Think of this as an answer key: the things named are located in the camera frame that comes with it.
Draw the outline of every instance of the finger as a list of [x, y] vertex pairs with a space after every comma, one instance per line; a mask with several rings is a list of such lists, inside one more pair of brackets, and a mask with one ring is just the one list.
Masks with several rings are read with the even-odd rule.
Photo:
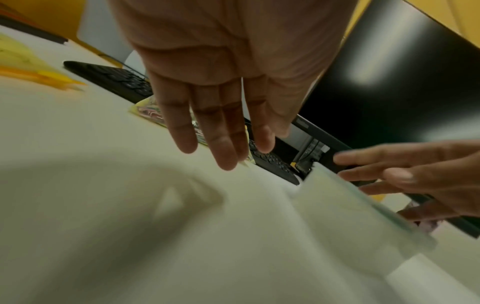
[[237, 153], [222, 113], [219, 87], [192, 86], [191, 89], [191, 107], [213, 157], [223, 170], [233, 170], [238, 163]]
[[338, 175], [346, 181], [375, 180], [382, 178], [384, 170], [389, 167], [389, 164], [382, 162], [340, 171]]
[[287, 137], [311, 83], [290, 84], [275, 79], [267, 83], [268, 125], [279, 137]]
[[193, 153], [198, 142], [190, 115], [189, 86], [152, 71], [148, 71], [148, 76], [171, 137], [183, 153]]
[[337, 165], [349, 166], [402, 160], [414, 166], [461, 158], [478, 150], [480, 140], [390, 144], [340, 152], [333, 161]]
[[416, 193], [472, 186], [480, 183], [480, 152], [409, 169], [389, 168], [383, 176], [392, 185]]
[[436, 200], [428, 201], [418, 207], [403, 209], [397, 213], [405, 219], [414, 222], [423, 220], [441, 220], [459, 216], [459, 214], [453, 209]]
[[220, 85], [220, 101], [226, 128], [235, 147], [238, 161], [249, 155], [249, 143], [245, 133], [245, 120], [242, 111], [242, 82], [240, 79]]
[[366, 195], [377, 195], [377, 194], [391, 194], [391, 193], [402, 193], [403, 189], [395, 187], [385, 181], [380, 181], [364, 186], [360, 186], [361, 190]]
[[244, 78], [243, 90], [255, 144], [260, 152], [270, 153], [275, 146], [275, 134], [269, 126], [267, 116], [267, 78]]

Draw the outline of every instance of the yellow paper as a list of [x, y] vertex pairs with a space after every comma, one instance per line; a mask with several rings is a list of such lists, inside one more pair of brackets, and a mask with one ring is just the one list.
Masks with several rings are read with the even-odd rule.
[[0, 33], [0, 74], [61, 87], [83, 84], [38, 58], [26, 45]]

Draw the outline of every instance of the fingernail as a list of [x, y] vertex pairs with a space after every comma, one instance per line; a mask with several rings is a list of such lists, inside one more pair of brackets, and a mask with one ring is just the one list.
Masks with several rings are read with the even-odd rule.
[[408, 170], [402, 168], [390, 168], [385, 170], [385, 173], [403, 183], [415, 182], [414, 175], [411, 174]]

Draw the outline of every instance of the black keyboard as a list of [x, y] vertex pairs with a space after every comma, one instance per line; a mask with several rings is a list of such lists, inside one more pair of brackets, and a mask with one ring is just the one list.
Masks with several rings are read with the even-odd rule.
[[250, 146], [250, 151], [253, 156], [253, 159], [255, 160], [255, 163], [258, 167], [263, 168], [267, 170], [268, 172], [271, 172], [275, 174], [276, 176], [279, 176], [283, 178], [284, 180], [289, 181], [292, 184], [295, 185], [300, 185], [299, 180], [295, 177], [293, 172], [290, 171], [290, 165], [283, 162], [281, 159], [279, 159], [276, 155], [273, 153], [268, 153], [268, 154], [263, 154], [261, 153], [258, 149], [257, 146], [255, 145], [255, 142], [250, 140], [248, 143]]
[[65, 61], [63, 66], [134, 104], [154, 94], [148, 81], [129, 70], [78, 61]]

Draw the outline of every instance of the table surface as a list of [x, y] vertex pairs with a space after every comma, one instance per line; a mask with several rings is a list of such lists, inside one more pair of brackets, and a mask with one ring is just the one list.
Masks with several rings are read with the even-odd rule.
[[[0, 31], [23, 42], [58, 69], [65, 60], [110, 65], [73, 42], [59, 45], [4, 27]], [[174, 161], [218, 180], [228, 179], [229, 174], [244, 174], [255, 179], [265, 192], [286, 191], [293, 196], [298, 191], [298, 187], [251, 164], [224, 172], [202, 145], [194, 154], [181, 154], [166, 129], [128, 113], [132, 103], [91, 83], [79, 90], [60, 91], [0, 77], [0, 100], [0, 168], [78, 155], [129, 154]], [[424, 256], [404, 263], [387, 281], [409, 303], [477, 302], [475, 295]], [[379, 290], [384, 288], [381, 283], [370, 286], [372, 292], [384, 292]]]

